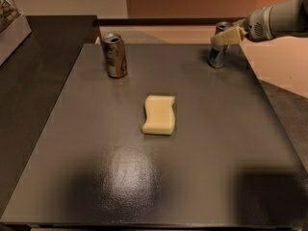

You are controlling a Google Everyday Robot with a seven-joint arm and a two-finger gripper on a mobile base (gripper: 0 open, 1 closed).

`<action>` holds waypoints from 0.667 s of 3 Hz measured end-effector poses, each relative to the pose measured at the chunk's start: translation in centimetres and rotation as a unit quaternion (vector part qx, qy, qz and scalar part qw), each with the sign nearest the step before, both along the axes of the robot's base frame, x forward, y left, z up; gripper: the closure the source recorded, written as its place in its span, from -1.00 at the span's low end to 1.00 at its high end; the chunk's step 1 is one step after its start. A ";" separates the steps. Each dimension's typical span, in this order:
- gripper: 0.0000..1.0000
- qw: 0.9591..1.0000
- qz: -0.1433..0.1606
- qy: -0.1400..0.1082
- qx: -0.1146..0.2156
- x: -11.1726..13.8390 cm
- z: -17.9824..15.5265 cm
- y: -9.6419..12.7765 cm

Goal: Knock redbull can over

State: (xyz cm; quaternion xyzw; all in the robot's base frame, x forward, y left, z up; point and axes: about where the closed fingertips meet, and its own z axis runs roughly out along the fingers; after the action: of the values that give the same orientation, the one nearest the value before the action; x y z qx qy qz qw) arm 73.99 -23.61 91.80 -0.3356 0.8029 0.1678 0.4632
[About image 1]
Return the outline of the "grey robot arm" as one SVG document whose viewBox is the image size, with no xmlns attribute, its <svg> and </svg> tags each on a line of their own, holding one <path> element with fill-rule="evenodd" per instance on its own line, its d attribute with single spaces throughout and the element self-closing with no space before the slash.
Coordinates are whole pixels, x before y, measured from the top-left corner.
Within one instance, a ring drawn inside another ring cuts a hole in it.
<svg viewBox="0 0 308 231">
<path fill-rule="evenodd" d="M 308 37 L 308 0 L 290 0 L 257 10 L 211 37 L 215 46 Z"/>
</svg>

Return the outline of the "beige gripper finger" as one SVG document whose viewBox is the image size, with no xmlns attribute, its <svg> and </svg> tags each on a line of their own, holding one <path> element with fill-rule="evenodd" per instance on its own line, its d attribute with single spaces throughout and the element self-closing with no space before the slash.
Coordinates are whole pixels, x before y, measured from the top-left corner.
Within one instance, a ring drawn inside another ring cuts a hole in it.
<svg viewBox="0 0 308 231">
<path fill-rule="evenodd" d="M 211 43 L 216 46 L 239 44 L 244 40 L 245 31 L 240 26 L 232 26 L 211 37 Z"/>
</svg>

